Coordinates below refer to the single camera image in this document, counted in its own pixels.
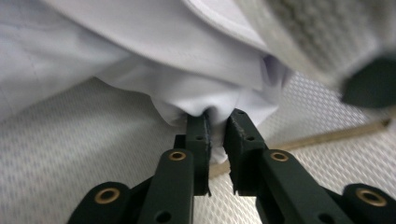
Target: wooden strip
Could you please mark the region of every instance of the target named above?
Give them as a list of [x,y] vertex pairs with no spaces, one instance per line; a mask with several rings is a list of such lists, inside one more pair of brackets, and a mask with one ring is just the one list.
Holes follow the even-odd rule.
[[[314,144],[336,141],[340,139],[359,136],[362,134],[383,132],[387,129],[389,123],[390,123],[390,119],[385,119],[378,122],[361,125],[356,128],[349,128],[349,129],[334,131],[330,133],[317,134],[306,138],[298,139],[295,141],[290,141],[288,143],[275,145],[273,147],[269,146],[269,148],[291,151],[300,147],[307,147]],[[229,172],[230,172],[230,163],[228,161],[224,162],[223,164],[211,165],[209,169],[209,179],[215,178],[219,175],[224,175]]]
[[389,123],[390,123],[390,119],[381,120],[378,122],[361,125],[356,128],[349,128],[349,129],[338,130],[330,133],[317,134],[306,138],[298,139],[295,141],[290,141],[288,143],[269,146],[269,148],[276,148],[276,149],[290,151],[300,147],[307,147],[315,144],[336,141],[336,140],[359,136],[367,133],[376,133],[376,132],[385,131]]

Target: perforated white mat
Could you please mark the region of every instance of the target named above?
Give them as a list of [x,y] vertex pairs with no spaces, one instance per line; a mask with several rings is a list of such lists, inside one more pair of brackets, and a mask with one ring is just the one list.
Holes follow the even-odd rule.
[[293,77],[283,92],[279,109],[260,125],[268,145],[273,146],[313,134],[357,127],[380,119],[385,112],[363,113],[340,103],[340,95],[302,75]]
[[[165,124],[147,96],[96,79],[2,121],[0,223],[65,223],[94,186],[117,181],[132,187],[153,175],[177,133],[184,130]],[[365,182],[395,197],[394,135],[295,155],[325,187],[339,191],[346,183]],[[260,223],[254,199],[233,196],[227,175],[210,187],[212,198],[195,199],[195,223]]]

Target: white fabric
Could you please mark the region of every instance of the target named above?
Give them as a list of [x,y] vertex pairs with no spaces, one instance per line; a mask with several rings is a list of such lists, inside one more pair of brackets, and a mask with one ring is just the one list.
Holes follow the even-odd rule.
[[250,25],[233,0],[183,0],[197,16],[214,28],[250,46],[268,51],[262,38]]
[[[276,110],[290,76],[276,59],[211,28],[177,0],[51,2],[107,40],[38,1],[0,3],[0,119],[97,76],[150,95],[171,124],[209,109],[220,147],[233,109],[259,124]],[[213,150],[214,162],[225,158]]]

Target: screw hole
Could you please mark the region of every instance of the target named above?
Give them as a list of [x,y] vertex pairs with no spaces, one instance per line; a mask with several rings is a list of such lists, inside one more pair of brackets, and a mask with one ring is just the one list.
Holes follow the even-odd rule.
[[330,215],[327,214],[320,214],[319,215],[319,220],[323,223],[326,224],[334,224],[334,219],[332,219],[332,217]]
[[156,217],[155,220],[158,223],[166,223],[168,221],[170,221],[172,218],[171,214],[166,212],[166,211],[161,211]]
[[382,207],[387,205],[387,200],[376,192],[369,189],[357,189],[356,194],[365,203],[373,206]]
[[184,152],[180,152],[180,151],[176,151],[176,152],[172,152],[169,155],[169,159],[171,161],[182,161],[187,157],[187,155]]
[[275,161],[287,161],[289,157],[281,152],[274,152],[271,154],[271,158]]
[[102,189],[95,196],[95,201],[99,204],[112,203],[120,197],[120,191],[115,188]]

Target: brass screw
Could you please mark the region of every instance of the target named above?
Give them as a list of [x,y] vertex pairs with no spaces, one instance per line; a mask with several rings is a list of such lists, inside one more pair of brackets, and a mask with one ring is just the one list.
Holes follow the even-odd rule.
[[273,152],[271,153],[271,158],[275,161],[287,161],[289,157],[281,152]]
[[383,207],[387,205],[387,200],[384,197],[369,189],[357,189],[356,195],[365,203],[373,206]]
[[[103,197],[107,192],[113,193],[110,197]],[[120,191],[115,188],[102,189],[95,196],[95,201],[99,204],[112,203],[120,197]]]
[[187,157],[186,153],[181,151],[172,152],[169,155],[169,160],[171,161],[182,161]]

